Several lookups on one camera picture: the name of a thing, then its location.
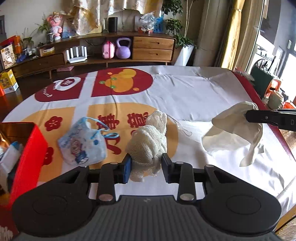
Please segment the clear plastic snack bag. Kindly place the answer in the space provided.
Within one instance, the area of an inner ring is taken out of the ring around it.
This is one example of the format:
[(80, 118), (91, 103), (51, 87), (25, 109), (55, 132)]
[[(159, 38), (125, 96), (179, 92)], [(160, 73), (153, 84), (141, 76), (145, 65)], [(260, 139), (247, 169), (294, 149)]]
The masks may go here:
[(154, 16), (154, 12), (144, 14), (138, 20), (138, 32), (151, 34), (154, 31), (157, 19)]

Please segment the black smart speaker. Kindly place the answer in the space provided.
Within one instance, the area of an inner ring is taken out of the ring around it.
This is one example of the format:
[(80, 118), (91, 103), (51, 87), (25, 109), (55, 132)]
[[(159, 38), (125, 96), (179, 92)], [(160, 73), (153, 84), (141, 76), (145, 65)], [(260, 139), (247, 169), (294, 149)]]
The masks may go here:
[(118, 22), (118, 17), (108, 18), (108, 32), (109, 33), (116, 33), (117, 32), (117, 22)]

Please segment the potted green tree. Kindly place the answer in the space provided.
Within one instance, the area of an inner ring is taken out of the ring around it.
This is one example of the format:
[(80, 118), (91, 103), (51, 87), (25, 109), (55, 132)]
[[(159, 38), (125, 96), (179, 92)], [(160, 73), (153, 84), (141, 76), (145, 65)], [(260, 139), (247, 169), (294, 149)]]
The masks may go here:
[[(165, 0), (162, 5), (162, 12), (165, 15), (172, 14), (172, 18), (166, 20), (166, 30), (176, 39), (175, 47), (180, 48), (179, 55), (174, 65), (186, 66), (189, 58), (196, 47), (195, 42), (188, 37), (191, 10), (195, 0), (185, 1), (185, 11), (183, 10), (183, 1), (181, 0)], [(176, 18), (176, 15), (185, 13), (185, 23)]]

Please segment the small potted plant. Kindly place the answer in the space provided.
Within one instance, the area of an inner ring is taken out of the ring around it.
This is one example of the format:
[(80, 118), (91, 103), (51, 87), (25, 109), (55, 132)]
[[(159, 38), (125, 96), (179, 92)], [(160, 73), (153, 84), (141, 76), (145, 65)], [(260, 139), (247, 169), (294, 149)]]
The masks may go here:
[(45, 32), (47, 43), (53, 43), (54, 42), (54, 34), (51, 31), (51, 24), (47, 20), (46, 15), (43, 15), (42, 21), (43, 21), (42, 24), (36, 24), (38, 26), (38, 32), (39, 33)]

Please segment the beige snack box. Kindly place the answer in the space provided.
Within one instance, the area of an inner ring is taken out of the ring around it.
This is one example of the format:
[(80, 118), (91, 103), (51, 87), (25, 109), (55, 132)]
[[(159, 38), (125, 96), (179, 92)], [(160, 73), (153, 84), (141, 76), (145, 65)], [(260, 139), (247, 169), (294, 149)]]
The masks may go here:
[(1, 49), (1, 58), (3, 61), (4, 69), (10, 68), (10, 66), (16, 63), (15, 53), (12, 44)]

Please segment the white gauze cloth bundle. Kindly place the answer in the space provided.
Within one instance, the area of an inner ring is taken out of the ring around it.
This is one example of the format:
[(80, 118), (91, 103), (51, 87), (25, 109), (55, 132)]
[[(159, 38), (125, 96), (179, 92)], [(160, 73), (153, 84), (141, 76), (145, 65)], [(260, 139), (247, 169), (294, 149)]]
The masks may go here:
[(191, 136), (192, 132), (183, 128), (172, 116), (155, 110), (146, 119), (145, 125), (132, 133), (125, 151), (132, 158), (130, 180), (143, 182), (144, 176), (156, 176), (161, 169), (162, 155), (167, 152), (167, 118), (171, 118), (179, 130)]

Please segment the printed child face mask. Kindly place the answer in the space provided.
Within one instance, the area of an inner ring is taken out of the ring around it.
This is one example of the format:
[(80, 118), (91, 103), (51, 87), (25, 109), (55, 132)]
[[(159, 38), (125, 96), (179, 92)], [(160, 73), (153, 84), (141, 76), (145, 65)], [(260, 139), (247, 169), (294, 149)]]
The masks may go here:
[(108, 133), (110, 128), (102, 121), (82, 117), (70, 130), (57, 140), (63, 160), (72, 166), (89, 166), (107, 157), (106, 139), (119, 137)]

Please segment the white wifi router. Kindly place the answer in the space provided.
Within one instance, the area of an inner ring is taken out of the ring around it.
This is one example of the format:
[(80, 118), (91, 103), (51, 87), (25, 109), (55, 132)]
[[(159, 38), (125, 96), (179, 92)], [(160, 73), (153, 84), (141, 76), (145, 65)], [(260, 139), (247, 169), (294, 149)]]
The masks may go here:
[(88, 58), (86, 46), (76, 46), (66, 50), (67, 62), (69, 64), (84, 62)]

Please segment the printed white red tablecloth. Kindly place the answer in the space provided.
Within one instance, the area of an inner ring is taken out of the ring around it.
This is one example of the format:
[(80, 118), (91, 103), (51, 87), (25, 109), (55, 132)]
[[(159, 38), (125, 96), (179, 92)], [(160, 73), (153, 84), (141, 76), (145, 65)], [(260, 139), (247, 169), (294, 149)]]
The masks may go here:
[(132, 133), (145, 125), (155, 110), (168, 117), (166, 138), (172, 161), (195, 168), (206, 164), (270, 193), (287, 213), (295, 206), (295, 160), (280, 135), (263, 126), (263, 153), (247, 167), (240, 166), (248, 147), (207, 153), (202, 136), (222, 111), (254, 101), (255, 92), (241, 76), (214, 67), (138, 66), (89, 72), (55, 80), (14, 108), (6, 122), (29, 121), (48, 142), (48, 165), (39, 182), (47, 182), (72, 169), (62, 157), (57, 140), (82, 117), (92, 128), (108, 125), (118, 138), (106, 140), (104, 163), (120, 162)]

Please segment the yellow carton box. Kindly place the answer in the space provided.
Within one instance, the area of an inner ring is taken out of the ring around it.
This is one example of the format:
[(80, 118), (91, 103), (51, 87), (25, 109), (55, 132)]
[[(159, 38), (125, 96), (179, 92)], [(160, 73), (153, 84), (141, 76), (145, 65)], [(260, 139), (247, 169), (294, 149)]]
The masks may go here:
[(1, 73), (1, 88), (5, 94), (17, 91), (18, 87), (19, 85), (11, 69)]

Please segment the cream white cloth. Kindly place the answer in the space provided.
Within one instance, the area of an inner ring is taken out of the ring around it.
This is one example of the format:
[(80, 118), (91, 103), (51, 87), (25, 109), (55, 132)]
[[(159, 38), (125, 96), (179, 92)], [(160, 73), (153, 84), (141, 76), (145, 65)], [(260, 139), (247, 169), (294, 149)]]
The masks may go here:
[(202, 137), (203, 148), (213, 154), (248, 147), (240, 166), (253, 164), (256, 156), (264, 152), (264, 145), (261, 143), (263, 125), (247, 121), (246, 113), (249, 110), (258, 110), (258, 107), (253, 102), (240, 102), (212, 118), (212, 127)]

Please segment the purple kettlebell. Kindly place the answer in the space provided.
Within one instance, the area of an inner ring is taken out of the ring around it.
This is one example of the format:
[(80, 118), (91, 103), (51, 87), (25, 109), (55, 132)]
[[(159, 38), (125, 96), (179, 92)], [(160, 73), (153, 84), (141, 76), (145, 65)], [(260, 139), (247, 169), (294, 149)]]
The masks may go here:
[[(127, 46), (122, 46), (120, 44), (120, 41), (128, 41), (128, 45)], [(130, 46), (131, 46), (131, 39), (129, 38), (118, 38), (116, 40), (116, 45), (117, 45), (117, 49), (116, 49), (116, 56), (119, 59), (128, 59), (131, 55), (130, 52)]]

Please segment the red metal tin box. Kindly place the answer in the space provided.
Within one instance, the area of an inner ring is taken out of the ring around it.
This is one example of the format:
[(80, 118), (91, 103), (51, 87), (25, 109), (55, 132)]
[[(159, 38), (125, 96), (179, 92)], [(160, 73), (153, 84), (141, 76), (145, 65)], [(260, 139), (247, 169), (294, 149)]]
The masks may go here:
[(19, 196), (36, 187), (48, 148), (32, 122), (1, 123), (1, 158), (13, 142), (21, 143), (23, 152), (11, 172), (1, 174), (1, 240), (11, 240), (18, 233), (11, 207)]

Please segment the orange plastic stool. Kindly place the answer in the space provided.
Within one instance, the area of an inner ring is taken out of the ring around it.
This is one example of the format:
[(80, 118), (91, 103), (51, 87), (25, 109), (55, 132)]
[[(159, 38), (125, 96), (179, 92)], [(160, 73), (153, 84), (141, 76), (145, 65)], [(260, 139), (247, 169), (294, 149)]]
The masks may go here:
[(266, 97), (269, 97), (270, 94), (271, 94), (274, 90), (275, 90), (275, 91), (279, 91), (280, 86), (281, 86), (281, 81), (280, 81), (279, 79), (275, 79), (275, 78), (273, 78), (273, 79), (270, 81), (270, 83), (269, 83), (269, 85), (268, 85), (268, 87), (267, 87), (267, 89), (266, 89), (265, 96), (266, 96)]

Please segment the wooden TV console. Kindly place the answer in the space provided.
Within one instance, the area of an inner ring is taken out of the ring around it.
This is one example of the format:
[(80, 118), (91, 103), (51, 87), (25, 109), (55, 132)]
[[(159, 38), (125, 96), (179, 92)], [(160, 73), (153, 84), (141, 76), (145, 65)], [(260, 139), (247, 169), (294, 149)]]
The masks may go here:
[(40, 56), (10, 67), (15, 78), (59, 68), (114, 62), (162, 62), (173, 60), (176, 39), (167, 34), (116, 32), (60, 39), (40, 48)]

